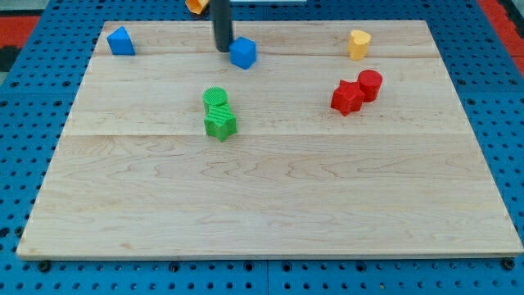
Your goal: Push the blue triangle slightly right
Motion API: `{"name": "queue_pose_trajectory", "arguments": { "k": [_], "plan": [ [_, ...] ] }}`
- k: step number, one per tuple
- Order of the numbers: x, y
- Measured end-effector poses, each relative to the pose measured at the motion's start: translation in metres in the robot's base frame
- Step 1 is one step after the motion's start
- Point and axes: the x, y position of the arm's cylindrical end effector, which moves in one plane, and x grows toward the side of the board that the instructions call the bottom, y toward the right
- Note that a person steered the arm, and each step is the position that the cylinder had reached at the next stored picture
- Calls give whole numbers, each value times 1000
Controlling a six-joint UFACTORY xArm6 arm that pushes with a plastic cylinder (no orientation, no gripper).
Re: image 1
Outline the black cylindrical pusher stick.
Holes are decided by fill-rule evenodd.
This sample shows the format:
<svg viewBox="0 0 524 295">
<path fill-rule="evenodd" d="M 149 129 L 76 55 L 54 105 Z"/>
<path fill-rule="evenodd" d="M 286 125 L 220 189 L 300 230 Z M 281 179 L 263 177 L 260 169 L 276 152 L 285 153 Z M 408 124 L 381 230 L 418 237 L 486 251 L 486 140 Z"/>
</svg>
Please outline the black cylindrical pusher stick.
<svg viewBox="0 0 524 295">
<path fill-rule="evenodd" d="M 219 52 L 229 52 L 233 42 L 233 20 L 229 0 L 210 0 L 210 21 Z"/>
</svg>

